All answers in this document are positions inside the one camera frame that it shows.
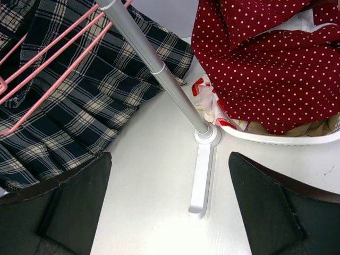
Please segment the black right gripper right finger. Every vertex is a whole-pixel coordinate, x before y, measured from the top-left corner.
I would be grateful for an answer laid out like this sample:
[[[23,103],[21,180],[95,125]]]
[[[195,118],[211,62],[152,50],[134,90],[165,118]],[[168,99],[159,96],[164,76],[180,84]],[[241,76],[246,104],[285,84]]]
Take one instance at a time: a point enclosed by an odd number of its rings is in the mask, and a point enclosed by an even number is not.
[[[339,194],[238,152],[228,166],[252,254],[339,254]]]

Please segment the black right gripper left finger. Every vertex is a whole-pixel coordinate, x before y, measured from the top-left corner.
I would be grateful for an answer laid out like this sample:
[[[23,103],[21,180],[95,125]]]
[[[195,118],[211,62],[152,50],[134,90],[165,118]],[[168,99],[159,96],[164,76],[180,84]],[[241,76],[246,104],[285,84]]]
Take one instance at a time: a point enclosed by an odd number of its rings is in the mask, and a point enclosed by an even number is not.
[[[1,254],[90,254],[111,166],[104,152],[1,196]]]

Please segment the red polka dot skirt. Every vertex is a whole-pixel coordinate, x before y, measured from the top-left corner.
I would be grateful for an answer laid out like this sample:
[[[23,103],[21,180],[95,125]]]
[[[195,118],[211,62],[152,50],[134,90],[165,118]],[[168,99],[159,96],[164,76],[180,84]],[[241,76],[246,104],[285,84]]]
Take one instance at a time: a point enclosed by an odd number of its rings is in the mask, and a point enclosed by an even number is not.
[[[278,135],[339,114],[339,1],[200,1],[191,45],[232,119]]]

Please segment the brown tan skirt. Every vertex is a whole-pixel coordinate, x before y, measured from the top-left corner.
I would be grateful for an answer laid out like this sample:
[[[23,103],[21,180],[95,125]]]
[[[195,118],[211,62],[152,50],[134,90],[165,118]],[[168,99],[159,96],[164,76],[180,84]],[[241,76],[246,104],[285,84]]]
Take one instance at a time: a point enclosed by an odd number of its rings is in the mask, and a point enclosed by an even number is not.
[[[335,129],[339,129],[339,114],[334,115],[328,119],[303,124],[301,126],[295,127],[287,132],[279,133],[278,136],[286,137],[319,137],[323,135],[331,134]],[[274,134],[268,132],[260,123],[251,122],[247,127],[247,132],[261,134],[261,135],[271,135]]]

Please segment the pink wire hanger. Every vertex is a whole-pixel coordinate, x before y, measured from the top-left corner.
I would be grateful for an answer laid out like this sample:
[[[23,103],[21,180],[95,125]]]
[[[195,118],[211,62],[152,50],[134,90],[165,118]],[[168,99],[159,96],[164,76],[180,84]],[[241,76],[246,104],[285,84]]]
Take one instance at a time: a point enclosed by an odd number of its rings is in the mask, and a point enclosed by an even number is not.
[[[1,54],[8,60],[1,67],[7,79],[26,66],[9,87],[27,76],[36,76],[1,104],[6,111],[25,111],[49,89],[108,24],[107,17],[93,22],[81,17],[94,1],[2,1]],[[106,94],[126,104],[135,105],[135,78],[132,75],[135,54],[115,26],[68,76],[71,87],[97,88],[91,96]]]
[[[94,28],[90,23],[83,32],[73,37],[64,36],[47,52],[43,53],[32,63],[23,74],[8,83],[11,86],[1,95],[1,113],[6,110],[18,110],[23,106],[24,100],[29,100],[28,92],[38,89],[40,95],[24,110],[22,114],[14,114],[8,120],[1,116],[1,134],[13,133],[35,111],[38,106],[50,95],[74,68],[90,53],[112,27],[108,23],[102,31]]]

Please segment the red poppy print skirt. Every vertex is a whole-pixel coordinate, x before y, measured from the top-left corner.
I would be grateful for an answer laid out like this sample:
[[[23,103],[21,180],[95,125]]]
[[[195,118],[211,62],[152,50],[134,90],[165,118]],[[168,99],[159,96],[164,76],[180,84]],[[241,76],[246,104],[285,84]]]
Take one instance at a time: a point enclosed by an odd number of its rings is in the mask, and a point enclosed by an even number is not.
[[[191,92],[196,110],[207,122],[239,131],[245,131],[248,127],[247,121],[232,119],[222,110],[220,100],[206,74],[192,85]]]

